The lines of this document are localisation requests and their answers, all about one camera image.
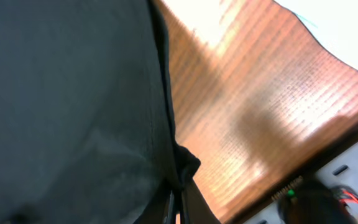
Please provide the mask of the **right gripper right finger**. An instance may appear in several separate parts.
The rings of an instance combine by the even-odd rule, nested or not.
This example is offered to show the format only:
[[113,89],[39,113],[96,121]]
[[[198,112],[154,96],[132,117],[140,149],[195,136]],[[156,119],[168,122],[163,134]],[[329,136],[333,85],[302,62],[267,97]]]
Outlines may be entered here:
[[220,224],[194,180],[181,191],[181,222],[184,224]]

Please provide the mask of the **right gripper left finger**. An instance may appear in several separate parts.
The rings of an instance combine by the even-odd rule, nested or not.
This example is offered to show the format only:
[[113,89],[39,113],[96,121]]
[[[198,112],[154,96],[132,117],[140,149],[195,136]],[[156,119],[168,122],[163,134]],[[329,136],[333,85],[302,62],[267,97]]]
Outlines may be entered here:
[[175,195],[162,183],[135,224],[175,224]]

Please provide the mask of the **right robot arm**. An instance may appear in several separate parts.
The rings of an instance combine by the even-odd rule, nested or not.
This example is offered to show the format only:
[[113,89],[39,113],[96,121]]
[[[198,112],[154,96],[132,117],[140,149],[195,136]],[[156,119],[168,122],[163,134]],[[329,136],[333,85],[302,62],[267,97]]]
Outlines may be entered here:
[[[163,187],[135,222],[175,223],[177,215],[180,216],[181,223],[219,223],[195,184],[189,185],[179,194]],[[354,224],[356,222],[332,191],[316,180],[287,191],[275,205],[260,211],[254,221],[254,223],[284,224]]]

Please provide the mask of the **black t-shirt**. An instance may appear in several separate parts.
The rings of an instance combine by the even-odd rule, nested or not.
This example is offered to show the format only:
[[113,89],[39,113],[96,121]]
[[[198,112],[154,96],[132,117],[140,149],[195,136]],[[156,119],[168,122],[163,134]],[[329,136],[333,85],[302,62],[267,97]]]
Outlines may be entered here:
[[152,1],[0,1],[0,223],[131,223],[200,161]]

